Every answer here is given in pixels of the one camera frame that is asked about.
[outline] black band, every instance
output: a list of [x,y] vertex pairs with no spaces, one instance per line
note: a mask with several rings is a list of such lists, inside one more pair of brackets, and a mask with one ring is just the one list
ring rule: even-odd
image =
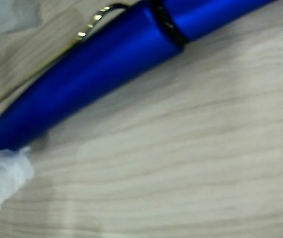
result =
[[161,30],[171,39],[178,47],[182,48],[189,43],[189,40],[178,29],[174,21],[169,16],[162,4],[162,0],[148,0],[150,9],[159,24]]

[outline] pen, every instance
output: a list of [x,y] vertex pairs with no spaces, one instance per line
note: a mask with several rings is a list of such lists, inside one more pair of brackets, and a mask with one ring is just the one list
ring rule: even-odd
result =
[[180,54],[186,44],[275,0],[141,0],[74,47],[0,116],[18,150],[81,108]]

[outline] pen barrel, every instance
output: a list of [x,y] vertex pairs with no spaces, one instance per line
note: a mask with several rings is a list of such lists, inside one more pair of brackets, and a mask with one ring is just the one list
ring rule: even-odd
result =
[[179,30],[194,41],[276,0],[164,0]]

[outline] pen clip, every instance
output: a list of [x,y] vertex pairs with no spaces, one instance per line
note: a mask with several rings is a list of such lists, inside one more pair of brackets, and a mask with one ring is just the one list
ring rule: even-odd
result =
[[20,82],[9,88],[5,93],[3,93],[0,96],[0,104],[4,102],[6,99],[8,99],[14,92],[16,92],[19,88],[24,86],[25,84],[32,81],[33,78],[36,76],[39,76],[43,73],[45,73],[48,69],[50,69],[52,66],[54,66],[57,62],[59,62],[63,57],[65,57],[69,51],[75,47],[76,45],[79,45],[83,43],[85,40],[88,39],[89,34],[93,30],[93,28],[96,26],[96,24],[109,12],[116,10],[116,9],[127,9],[129,7],[126,3],[113,3],[107,6],[102,7],[99,9],[91,18],[89,23],[86,25],[86,27],[79,31],[76,34],[76,37],[74,38],[74,41],[72,41],[69,46],[65,48],[62,52],[55,55],[51,60],[45,62],[41,67],[34,70],[31,74],[26,76],[24,79],[22,79]]

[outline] wooden table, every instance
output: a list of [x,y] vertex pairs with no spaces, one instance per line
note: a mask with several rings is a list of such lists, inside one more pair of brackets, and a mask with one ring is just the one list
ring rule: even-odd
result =
[[[41,0],[0,36],[0,94],[106,0]],[[283,238],[283,0],[52,129],[0,238]]]

